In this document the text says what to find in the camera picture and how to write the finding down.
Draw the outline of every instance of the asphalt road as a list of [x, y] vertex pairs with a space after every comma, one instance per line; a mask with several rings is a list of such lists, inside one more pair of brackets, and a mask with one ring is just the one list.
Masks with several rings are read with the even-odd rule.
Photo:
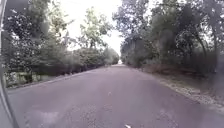
[[9, 91], [21, 128], [224, 128], [224, 116], [126, 66]]

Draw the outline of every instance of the roadside vegetation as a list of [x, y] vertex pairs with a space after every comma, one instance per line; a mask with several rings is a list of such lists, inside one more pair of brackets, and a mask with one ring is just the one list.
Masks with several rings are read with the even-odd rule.
[[[118, 63], [118, 54], [102, 40], [113, 27], [94, 8], [86, 10], [76, 39], [69, 37], [55, 0], [30, 0], [24, 9], [6, 11], [2, 55], [8, 87]], [[78, 49], [68, 51], [72, 43]]]
[[122, 0], [113, 19], [125, 39], [123, 63], [214, 91], [224, 71], [223, 6], [221, 0]]

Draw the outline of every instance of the foliage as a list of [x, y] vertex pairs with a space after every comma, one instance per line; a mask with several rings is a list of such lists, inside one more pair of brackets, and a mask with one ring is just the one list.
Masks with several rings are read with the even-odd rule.
[[[23, 11], [14, 9], [5, 17], [2, 54], [8, 84], [15, 84], [14, 77], [19, 77], [19, 83], [30, 83], [36, 81], [34, 76], [76, 73], [118, 61], [115, 51], [102, 51], [106, 46], [102, 36], [111, 29], [105, 16], [87, 10], [81, 43], [88, 44], [74, 51], [67, 51], [68, 42], [62, 40], [67, 26], [63, 18], [60, 3], [54, 0], [31, 0]], [[113, 62], [106, 62], [111, 57]]]
[[107, 44], [103, 41], [102, 36], [107, 35], [112, 29], [112, 25], [106, 20], [106, 16], [97, 16], [94, 8], [86, 10], [86, 19], [80, 25], [81, 37], [79, 37], [81, 47], [99, 48]]
[[103, 55], [105, 58], [105, 64], [107, 65], [117, 64], [119, 61], [119, 55], [112, 48], [106, 48], [103, 52]]
[[125, 37], [122, 60], [135, 67], [157, 60], [198, 74], [214, 72], [223, 50], [223, 2], [164, 0], [147, 10], [148, 4], [123, 0], [114, 14]]

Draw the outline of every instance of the white sky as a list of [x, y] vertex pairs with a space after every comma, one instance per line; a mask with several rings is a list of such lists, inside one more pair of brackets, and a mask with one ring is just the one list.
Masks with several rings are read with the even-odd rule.
[[[60, 0], [62, 11], [68, 14], [66, 21], [75, 20], [67, 28], [70, 37], [77, 37], [80, 35], [80, 24], [85, 18], [85, 12], [87, 8], [94, 7], [97, 13], [107, 16], [107, 20], [112, 24], [115, 24], [112, 20], [112, 13], [116, 12], [121, 5], [120, 0]], [[119, 32], [113, 30], [111, 37], [104, 37], [104, 41], [108, 43], [110, 47], [120, 54], [120, 44], [122, 38], [119, 37]]]

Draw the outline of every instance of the road marking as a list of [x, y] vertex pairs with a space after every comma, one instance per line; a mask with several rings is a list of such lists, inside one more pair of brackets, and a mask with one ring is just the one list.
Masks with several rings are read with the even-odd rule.
[[127, 124], [125, 125], [125, 127], [126, 127], [126, 128], [131, 128], [131, 126], [130, 126], [130, 125], [127, 125]]

